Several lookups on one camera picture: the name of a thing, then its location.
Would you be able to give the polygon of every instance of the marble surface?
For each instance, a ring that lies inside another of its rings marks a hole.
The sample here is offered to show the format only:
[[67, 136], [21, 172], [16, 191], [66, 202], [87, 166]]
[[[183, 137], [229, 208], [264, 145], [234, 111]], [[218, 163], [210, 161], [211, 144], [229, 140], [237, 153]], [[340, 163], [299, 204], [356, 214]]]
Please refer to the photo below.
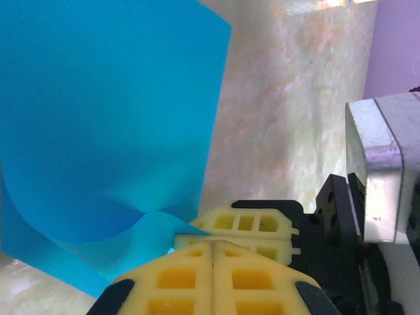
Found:
[[[202, 1], [234, 27], [202, 209], [289, 198], [313, 210], [328, 174], [345, 173], [345, 102], [363, 95], [377, 4]], [[79, 315], [93, 301], [0, 254], [0, 315]]]

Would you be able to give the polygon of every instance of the blue plastic sheet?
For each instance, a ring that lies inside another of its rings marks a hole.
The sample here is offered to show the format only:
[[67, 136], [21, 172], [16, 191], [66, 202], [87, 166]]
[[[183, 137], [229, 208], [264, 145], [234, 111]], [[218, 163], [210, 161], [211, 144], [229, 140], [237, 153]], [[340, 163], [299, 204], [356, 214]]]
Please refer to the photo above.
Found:
[[195, 0], [2, 1], [2, 250], [95, 295], [191, 232], [229, 39]]

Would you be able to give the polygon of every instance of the silver metal casing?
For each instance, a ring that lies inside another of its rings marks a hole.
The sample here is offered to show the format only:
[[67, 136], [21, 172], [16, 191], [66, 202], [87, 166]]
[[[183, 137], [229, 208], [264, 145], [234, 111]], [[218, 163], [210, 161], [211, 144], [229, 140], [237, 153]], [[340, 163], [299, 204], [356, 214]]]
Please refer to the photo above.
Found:
[[347, 173], [366, 188], [364, 241], [408, 243], [411, 199], [420, 182], [420, 93], [346, 105]]

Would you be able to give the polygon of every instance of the curled blue sheet edge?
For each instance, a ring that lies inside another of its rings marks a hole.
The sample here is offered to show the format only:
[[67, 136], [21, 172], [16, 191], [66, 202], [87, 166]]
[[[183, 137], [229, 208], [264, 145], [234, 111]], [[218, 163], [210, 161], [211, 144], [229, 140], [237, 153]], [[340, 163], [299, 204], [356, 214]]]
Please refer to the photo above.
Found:
[[[120, 274], [167, 254], [175, 234], [206, 234], [167, 213], [155, 212], [108, 240], [54, 242], [22, 219], [3, 182], [1, 191], [1, 251], [95, 298]], [[143, 236], [147, 239], [137, 241]]]

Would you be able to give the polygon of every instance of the purple wall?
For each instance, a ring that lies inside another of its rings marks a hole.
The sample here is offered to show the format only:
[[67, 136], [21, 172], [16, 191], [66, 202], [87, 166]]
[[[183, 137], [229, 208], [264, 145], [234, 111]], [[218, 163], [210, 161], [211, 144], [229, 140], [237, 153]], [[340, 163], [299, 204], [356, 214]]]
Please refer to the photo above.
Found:
[[364, 98], [420, 86], [420, 0], [379, 0]]

